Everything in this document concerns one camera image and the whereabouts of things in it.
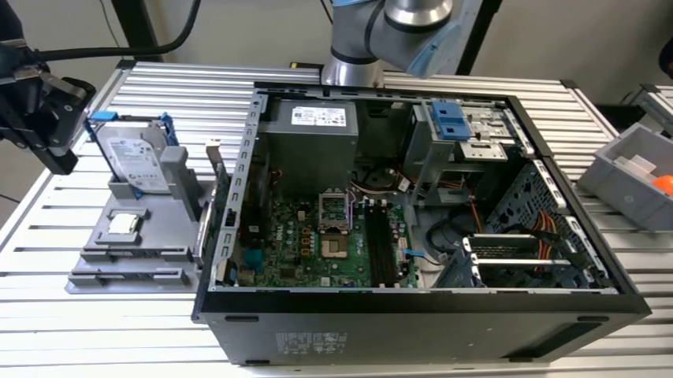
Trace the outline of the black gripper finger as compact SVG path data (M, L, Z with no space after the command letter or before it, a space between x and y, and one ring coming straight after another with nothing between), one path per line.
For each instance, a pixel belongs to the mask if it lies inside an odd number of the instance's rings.
M72 141L81 127L88 104L96 94L96 88L84 80L70 77L41 76L48 86L42 105L46 107L52 120L46 132L46 151L50 162L45 164L49 171L57 175L68 175L77 162L72 152Z
M9 140L16 147L28 150L34 155L42 166L52 171L50 154L46 152L44 143L33 131L1 128L1 139Z

